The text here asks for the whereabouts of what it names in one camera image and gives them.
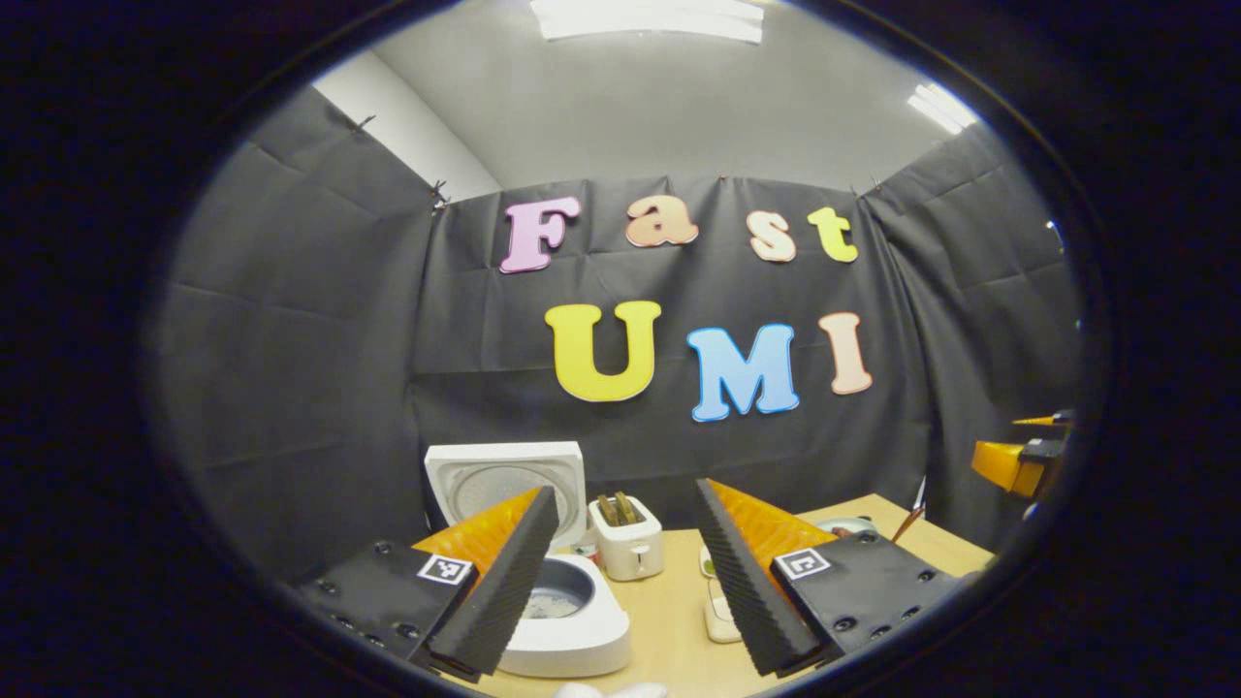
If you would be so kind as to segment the clear box of rice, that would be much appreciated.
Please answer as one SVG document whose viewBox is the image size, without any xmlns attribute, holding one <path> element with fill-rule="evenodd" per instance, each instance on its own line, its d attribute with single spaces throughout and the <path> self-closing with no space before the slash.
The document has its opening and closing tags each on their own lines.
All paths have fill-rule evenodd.
<svg viewBox="0 0 1241 698">
<path fill-rule="evenodd" d="M 706 579 L 706 582 L 709 582 L 709 601 L 704 606 L 704 623 L 706 632 L 709 632 L 709 640 L 714 645 L 740 645 L 742 636 L 733 620 L 722 584 L 714 576 Z"/>
</svg>

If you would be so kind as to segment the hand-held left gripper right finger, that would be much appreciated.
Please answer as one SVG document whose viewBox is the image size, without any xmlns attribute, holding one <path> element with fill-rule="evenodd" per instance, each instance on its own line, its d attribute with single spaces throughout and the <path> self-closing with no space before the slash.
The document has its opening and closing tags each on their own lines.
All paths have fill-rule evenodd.
<svg viewBox="0 0 1241 698">
<path fill-rule="evenodd" d="M 697 481 L 696 510 L 719 586 L 762 676 L 858 652 L 970 582 L 880 533 L 836 535 L 714 479 Z"/>
</svg>

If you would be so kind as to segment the black backdrop cloth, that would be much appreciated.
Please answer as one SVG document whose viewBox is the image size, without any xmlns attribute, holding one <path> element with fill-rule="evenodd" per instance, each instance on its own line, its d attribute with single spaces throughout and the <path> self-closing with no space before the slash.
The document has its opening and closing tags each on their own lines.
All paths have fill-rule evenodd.
<svg viewBox="0 0 1241 698">
<path fill-rule="evenodd" d="M 694 527 L 694 481 L 787 510 L 923 492 L 995 551 L 1020 502 L 979 440 L 1069 409 L 1082 306 L 997 139 L 864 196 L 763 178 L 453 202 L 305 89 L 208 186 L 149 325 L 160 415 L 213 520 L 276 576 L 441 522 L 441 443 L 575 441 L 587 491 Z"/>
</svg>

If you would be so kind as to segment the white toaster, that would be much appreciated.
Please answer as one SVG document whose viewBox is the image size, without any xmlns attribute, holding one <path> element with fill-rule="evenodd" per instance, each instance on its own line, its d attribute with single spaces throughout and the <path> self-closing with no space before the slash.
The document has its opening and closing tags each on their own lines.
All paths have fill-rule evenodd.
<svg viewBox="0 0 1241 698">
<path fill-rule="evenodd" d="M 664 571 L 661 522 L 635 496 L 629 498 L 640 517 L 633 525 L 608 527 L 597 503 L 587 505 L 589 520 L 598 530 L 603 569 L 616 582 L 635 582 Z"/>
</svg>

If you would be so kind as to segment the white rice cooker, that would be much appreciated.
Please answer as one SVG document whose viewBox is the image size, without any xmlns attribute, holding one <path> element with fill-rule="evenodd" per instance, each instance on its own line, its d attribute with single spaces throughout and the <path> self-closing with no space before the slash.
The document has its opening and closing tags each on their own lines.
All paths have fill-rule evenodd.
<svg viewBox="0 0 1241 698">
<path fill-rule="evenodd" d="M 534 679 L 586 679 L 624 668 L 630 621 L 589 556 L 585 457 L 573 441 L 431 446 L 426 472 L 448 524 L 531 488 L 553 488 L 558 525 L 499 668 Z"/>
</svg>

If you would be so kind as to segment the small ceiling light panel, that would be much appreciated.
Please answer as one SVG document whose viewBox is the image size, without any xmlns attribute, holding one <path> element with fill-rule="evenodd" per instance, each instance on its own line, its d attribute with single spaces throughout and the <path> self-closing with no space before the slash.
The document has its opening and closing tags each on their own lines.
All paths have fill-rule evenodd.
<svg viewBox="0 0 1241 698">
<path fill-rule="evenodd" d="M 978 123 L 974 111 L 963 106 L 951 92 L 939 84 L 916 84 L 906 103 L 922 116 L 931 119 L 944 132 L 956 137 L 970 125 Z"/>
</svg>

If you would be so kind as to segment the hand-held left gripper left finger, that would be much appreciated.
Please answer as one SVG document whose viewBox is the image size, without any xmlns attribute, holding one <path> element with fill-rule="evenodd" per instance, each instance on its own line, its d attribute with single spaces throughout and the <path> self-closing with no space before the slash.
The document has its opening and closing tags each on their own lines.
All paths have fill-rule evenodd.
<svg viewBox="0 0 1241 698">
<path fill-rule="evenodd" d="M 478 681 L 496 671 L 557 527 L 553 487 L 531 488 L 414 545 L 374 542 L 297 592 L 365 645 Z"/>
</svg>

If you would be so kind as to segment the large ceiling light panel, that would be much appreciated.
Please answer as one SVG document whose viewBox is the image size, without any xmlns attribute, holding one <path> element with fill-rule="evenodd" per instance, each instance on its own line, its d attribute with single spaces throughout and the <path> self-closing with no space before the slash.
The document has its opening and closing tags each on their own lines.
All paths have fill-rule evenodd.
<svg viewBox="0 0 1241 698">
<path fill-rule="evenodd" d="M 761 43 L 764 9 L 742 0 L 530 0 L 549 41 L 669 32 Z"/>
</svg>

